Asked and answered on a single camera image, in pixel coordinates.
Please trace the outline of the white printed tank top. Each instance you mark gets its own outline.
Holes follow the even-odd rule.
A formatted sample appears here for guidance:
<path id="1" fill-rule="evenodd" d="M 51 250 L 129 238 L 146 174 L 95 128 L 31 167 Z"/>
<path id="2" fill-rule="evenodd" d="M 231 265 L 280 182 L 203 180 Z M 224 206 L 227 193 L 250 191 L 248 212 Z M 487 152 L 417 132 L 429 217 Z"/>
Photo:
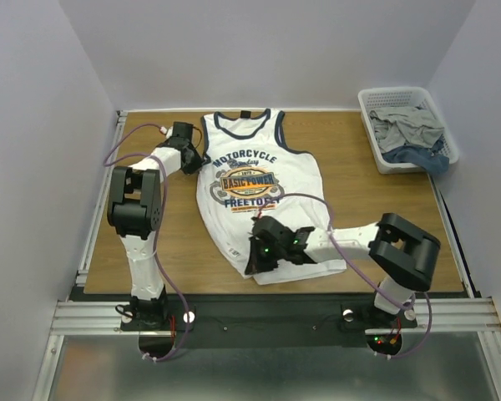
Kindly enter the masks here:
<path id="1" fill-rule="evenodd" d="M 324 228 L 329 221 L 316 159 L 287 145 L 284 117 L 281 110 L 265 109 L 253 117 L 215 112 L 201 119 L 205 163 L 197 180 L 200 215 L 220 253 L 244 278 L 259 285 L 326 277 L 347 269 L 342 260 L 302 266 L 279 261 L 271 271 L 257 273 L 248 266 L 252 218 L 258 211 L 293 231 Z"/>

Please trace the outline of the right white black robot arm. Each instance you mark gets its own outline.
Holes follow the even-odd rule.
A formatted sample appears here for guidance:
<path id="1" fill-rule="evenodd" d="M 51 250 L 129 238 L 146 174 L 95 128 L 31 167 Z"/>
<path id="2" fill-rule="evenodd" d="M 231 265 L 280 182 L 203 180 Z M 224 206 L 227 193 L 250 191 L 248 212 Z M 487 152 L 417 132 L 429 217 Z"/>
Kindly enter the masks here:
<path id="1" fill-rule="evenodd" d="M 296 266 L 344 261 L 375 290 L 367 315 L 378 326 L 412 308 L 414 294 L 432 285 L 441 242 L 397 214 L 385 213 L 366 226 L 329 230 L 292 230 L 271 216 L 253 221 L 245 274 L 272 272 L 281 261 Z"/>

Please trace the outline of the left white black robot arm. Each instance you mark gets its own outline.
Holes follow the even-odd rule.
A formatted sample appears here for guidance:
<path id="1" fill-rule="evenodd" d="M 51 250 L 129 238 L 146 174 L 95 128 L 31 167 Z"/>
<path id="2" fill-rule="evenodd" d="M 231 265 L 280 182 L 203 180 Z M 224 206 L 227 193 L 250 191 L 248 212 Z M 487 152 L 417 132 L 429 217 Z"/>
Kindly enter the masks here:
<path id="1" fill-rule="evenodd" d="M 175 122 L 170 129 L 152 126 L 165 140 L 148 154 L 137 153 L 142 160 L 128 166 L 117 164 L 131 155 L 113 162 L 104 160 L 104 166 L 113 168 L 107 220 L 124 246 L 131 276 L 129 304 L 116 307 L 126 330 L 157 331 L 174 323 L 156 251 L 167 198 L 166 180 L 178 171 L 193 174 L 203 164 L 193 144 L 197 129 L 192 124 Z"/>

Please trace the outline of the grey tank top in basket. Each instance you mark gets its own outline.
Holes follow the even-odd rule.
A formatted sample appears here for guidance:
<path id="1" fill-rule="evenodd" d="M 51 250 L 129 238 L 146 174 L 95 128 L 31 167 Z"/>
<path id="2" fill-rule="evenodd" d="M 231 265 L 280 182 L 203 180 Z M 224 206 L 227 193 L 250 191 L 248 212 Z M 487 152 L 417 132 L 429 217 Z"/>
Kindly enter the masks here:
<path id="1" fill-rule="evenodd" d="M 381 107 L 370 110 L 368 116 L 383 154 L 403 145 L 431 148 L 444 133 L 433 113 L 420 107 Z"/>

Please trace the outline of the white perforated plastic basket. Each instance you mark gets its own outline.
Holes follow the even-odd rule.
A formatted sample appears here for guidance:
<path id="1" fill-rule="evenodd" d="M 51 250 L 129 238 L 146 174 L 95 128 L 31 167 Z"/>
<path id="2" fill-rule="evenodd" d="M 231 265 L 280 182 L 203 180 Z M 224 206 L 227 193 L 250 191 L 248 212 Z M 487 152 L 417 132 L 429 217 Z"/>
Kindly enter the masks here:
<path id="1" fill-rule="evenodd" d="M 383 175 L 442 175 L 459 153 L 430 93 L 421 87 L 363 89 L 362 124 Z"/>

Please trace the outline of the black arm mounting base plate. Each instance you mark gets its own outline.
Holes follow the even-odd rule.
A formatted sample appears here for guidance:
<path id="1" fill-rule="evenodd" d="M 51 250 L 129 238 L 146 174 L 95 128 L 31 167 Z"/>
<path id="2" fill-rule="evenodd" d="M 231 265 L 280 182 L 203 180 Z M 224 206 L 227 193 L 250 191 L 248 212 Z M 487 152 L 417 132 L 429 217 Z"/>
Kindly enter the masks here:
<path id="1" fill-rule="evenodd" d="M 175 294 L 162 302 L 118 305 L 123 332 L 139 334 L 142 349 L 159 353 L 175 339 L 185 348 L 365 348 L 396 353 L 398 330 L 415 328 L 414 318 L 373 305 L 370 293 Z"/>

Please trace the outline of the aluminium table edge rail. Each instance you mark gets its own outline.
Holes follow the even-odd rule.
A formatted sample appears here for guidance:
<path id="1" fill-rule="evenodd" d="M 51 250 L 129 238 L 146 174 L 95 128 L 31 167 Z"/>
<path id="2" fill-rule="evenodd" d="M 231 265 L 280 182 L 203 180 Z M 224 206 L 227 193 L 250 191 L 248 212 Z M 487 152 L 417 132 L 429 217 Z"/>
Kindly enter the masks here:
<path id="1" fill-rule="evenodd" d="M 78 261 L 73 264 L 75 270 L 72 288 L 66 300 L 55 307 L 50 328 L 52 336 L 103 336 L 121 333 L 121 316 L 114 310 L 120 300 L 115 294 L 105 297 L 96 293 L 83 298 L 109 192 L 109 176 L 110 168 L 104 167 L 101 183 L 95 190 L 94 204 L 88 209 L 86 239 L 82 242 Z"/>

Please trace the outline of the aluminium front frame rail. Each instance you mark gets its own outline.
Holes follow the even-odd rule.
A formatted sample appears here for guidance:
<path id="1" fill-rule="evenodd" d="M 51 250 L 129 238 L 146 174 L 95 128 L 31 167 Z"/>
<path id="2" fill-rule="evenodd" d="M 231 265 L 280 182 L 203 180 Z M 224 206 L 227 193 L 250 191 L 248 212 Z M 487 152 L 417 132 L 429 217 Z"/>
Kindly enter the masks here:
<path id="1" fill-rule="evenodd" d="M 495 393 L 501 400 L 501 322 L 490 298 L 441 298 L 415 302 L 417 330 L 477 335 Z"/>

